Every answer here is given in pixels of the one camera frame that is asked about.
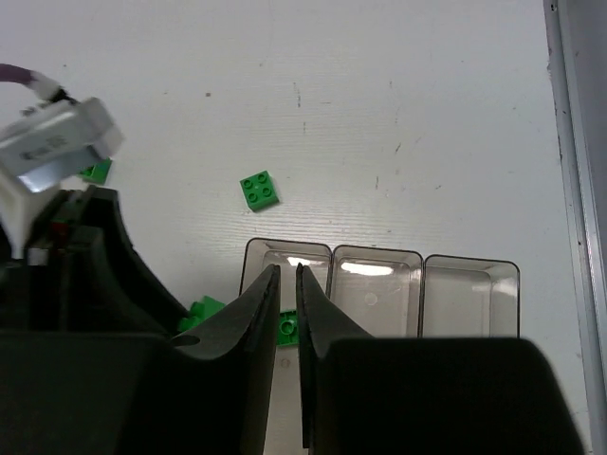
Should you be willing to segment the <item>green lego brick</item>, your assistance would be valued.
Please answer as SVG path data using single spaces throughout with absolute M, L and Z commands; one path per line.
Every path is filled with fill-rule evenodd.
M 178 332 L 183 333 L 192 329 L 217 314 L 225 306 L 226 304 L 219 300 L 204 296 L 201 300 L 195 301 L 189 309 L 188 316 L 180 320 L 177 326 Z
M 267 171 L 261 171 L 240 181 L 248 208 L 258 212 L 280 203 L 279 196 Z

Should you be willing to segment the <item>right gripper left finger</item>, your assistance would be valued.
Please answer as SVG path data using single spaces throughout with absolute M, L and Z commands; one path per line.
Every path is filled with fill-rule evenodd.
M 264 452 L 280 312 L 281 269 L 269 265 L 233 302 L 175 337 L 188 357 L 177 401 L 200 454 Z

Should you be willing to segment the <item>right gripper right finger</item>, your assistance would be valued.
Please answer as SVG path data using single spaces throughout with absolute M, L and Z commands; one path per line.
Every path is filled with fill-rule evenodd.
M 312 454 L 581 454 L 542 352 L 516 337 L 373 337 L 296 271 Z

